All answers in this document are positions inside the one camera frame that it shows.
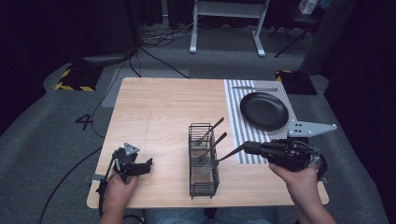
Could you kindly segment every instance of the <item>wire basket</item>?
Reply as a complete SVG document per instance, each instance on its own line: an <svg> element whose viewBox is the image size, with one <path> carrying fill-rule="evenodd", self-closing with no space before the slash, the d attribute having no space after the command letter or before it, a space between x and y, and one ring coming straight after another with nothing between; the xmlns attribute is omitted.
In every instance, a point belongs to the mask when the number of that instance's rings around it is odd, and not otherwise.
<svg viewBox="0 0 396 224"><path fill-rule="evenodd" d="M199 157L214 144L214 132L210 132L204 141L196 146L198 139L202 138L212 126L210 123L193 123L189 127L189 162L190 162L190 196L212 198L219 186L219 169L215 167L209 174L203 174L203 167L211 160L216 159L216 147L208 152L203 159Z"/></svg>

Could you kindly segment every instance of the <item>wooden table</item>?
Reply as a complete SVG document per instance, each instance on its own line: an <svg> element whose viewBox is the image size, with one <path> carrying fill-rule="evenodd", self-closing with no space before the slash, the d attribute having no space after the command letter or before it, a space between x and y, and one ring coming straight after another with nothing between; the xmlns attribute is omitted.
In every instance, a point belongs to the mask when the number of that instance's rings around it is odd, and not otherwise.
<svg viewBox="0 0 396 224"><path fill-rule="evenodd" d="M139 177L128 207L222 207L290 205L286 185L265 164L237 164L235 157L219 166L216 195L190 197L188 132L192 123L214 124L218 158L234 149L224 82L221 79L132 78L122 81L96 174L104 175L111 154L125 142L140 148L136 162L153 158L151 172ZM87 204L98 207L99 186L93 181ZM323 203L329 201L318 183Z"/></svg>

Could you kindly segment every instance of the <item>hand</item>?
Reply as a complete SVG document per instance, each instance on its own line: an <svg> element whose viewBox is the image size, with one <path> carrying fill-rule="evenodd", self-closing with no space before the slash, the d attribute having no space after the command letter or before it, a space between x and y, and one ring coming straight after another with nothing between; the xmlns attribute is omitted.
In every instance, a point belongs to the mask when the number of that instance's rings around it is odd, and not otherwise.
<svg viewBox="0 0 396 224"><path fill-rule="evenodd" d="M134 188L137 184L138 176L124 184L120 175L115 174L108 180L101 223L121 223L122 214L126 205L131 199Z"/></svg>
<svg viewBox="0 0 396 224"><path fill-rule="evenodd" d="M299 172L291 172L275 164L270 164L269 168L286 182L290 197L297 207L300 223L336 223L321 203L316 166Z"/></svg>

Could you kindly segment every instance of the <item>striped cloth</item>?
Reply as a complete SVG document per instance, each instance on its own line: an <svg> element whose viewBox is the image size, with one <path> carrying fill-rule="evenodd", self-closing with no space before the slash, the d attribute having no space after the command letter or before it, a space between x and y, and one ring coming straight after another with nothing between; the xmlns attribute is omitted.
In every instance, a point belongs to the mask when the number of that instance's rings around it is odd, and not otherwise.
<svg viewBox="0 0 396 224"><path fill-rule="evenodd" d="M283 88L281 82L278 81L257 81L257 80L232 80L225 79L224 80L224 89L227 97L227 106L228 112L230 116L230 122L233 131L233 146L235 148L239 147L246 141L254 141L254 142L270 142L271 139L284 139L288 136L288 126L287 123L280 129L265 132L262 131L253 125L248 123L241 111L239 109L239 103L242 98L248 93L254 92L254 90L238 90L232 89L233 86L251 86L256 88L277 88L278 91L267 91L267 93L274 95L278 99L280 99L283 104L285 104L286 108L289 110L289 121L295 118L293 108L290 105L290 101L288 95ZM268 163L267 159L262 158L257 155L250 155L245 153L244 151L239 152L236 156L237 163L242 164L257 164L257 163Z"/></svg>

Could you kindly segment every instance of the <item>black plate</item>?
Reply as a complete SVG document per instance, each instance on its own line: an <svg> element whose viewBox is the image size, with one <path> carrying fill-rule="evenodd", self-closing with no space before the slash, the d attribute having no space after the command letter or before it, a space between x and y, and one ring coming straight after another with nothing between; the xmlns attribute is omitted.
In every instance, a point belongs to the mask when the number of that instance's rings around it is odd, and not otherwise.
<svg viewBox="0 0 396 224"><path fill-rule="evenodd" d="M239 107L249 123L267 132L283 127L289 120L289 111L283 102L265 92L249 93Z"/></svg>

